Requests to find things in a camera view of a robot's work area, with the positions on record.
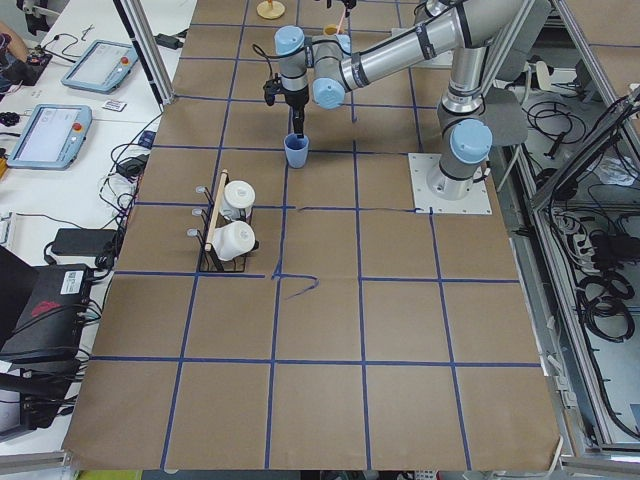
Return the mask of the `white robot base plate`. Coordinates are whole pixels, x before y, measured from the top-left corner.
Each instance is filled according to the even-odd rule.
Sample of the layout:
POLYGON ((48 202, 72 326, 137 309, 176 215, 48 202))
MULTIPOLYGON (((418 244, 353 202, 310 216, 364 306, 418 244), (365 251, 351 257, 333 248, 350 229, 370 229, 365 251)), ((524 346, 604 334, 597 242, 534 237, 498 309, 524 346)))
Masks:
POLYGON ((440 170, 440 154, 409 153, 414 210, 422 214, 491 215, 482 168, 457 181, 440 170))

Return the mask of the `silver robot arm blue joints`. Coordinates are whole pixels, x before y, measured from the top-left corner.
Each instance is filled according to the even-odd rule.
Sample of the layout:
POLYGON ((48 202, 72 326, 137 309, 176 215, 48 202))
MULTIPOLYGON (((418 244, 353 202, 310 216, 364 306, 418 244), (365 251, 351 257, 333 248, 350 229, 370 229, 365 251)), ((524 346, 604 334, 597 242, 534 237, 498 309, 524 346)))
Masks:
POLYGON ((363 51, 347 48, 344 35, 309 37, 297 26, 275 36, 277 72, 285 91, 306 88, 309 101, 323 109, 340 107, 348 93, 449 52, 453 56, 446 91, 437 106, 445 158, 442 173, 462 181, 458 132, 478 120, 496 146, 525 141, 527 128, 513 94, 498 94, 494 80, 516 78, 544 20, 532 1, 428 1, 419 5, 415 23, 363 51))

